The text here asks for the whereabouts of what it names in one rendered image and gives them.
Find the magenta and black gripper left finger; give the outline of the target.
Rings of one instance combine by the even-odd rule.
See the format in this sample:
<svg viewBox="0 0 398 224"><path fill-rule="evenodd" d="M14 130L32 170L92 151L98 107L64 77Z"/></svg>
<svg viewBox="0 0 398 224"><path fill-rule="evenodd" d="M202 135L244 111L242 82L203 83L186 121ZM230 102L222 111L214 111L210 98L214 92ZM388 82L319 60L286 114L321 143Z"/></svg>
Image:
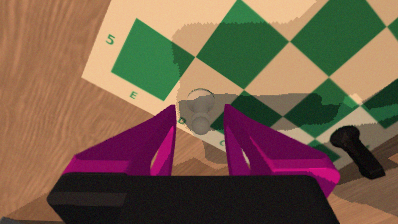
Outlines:
<svg viewBox="0 0 398 224"><path fill-rule="evenodd" d="M62 174L107 172L171 176L176 126L176 107L172 104L151 119L74 155Z"/></svg>

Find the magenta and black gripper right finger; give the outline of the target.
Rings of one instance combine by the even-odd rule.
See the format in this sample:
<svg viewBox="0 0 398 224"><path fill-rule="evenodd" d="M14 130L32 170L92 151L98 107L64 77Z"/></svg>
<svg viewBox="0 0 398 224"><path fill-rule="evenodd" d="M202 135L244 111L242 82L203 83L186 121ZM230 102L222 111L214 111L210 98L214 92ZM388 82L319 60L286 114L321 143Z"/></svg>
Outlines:
<svg viewBox="0 0 398 224"><path fill-rule="evenodd" d="M309 175L326 198L340 180L327 154L247 117L230 104L224 106L223 124L229 176Z"/></svg>

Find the green and cream chessboard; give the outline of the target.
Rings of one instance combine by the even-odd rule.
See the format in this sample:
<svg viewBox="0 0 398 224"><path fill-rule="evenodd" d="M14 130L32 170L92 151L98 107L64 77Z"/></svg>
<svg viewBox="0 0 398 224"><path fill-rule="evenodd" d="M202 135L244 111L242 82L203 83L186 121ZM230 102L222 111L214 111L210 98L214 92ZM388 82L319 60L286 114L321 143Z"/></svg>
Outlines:
<svg viewBox="0 0 398 224"><path fill-rule="evenodd" d="M398 134L398 0L111 0L82 78L223 150L224 106L328 155L353 125L369 151ZM192 130L187 97L215 99Z"/></svg>

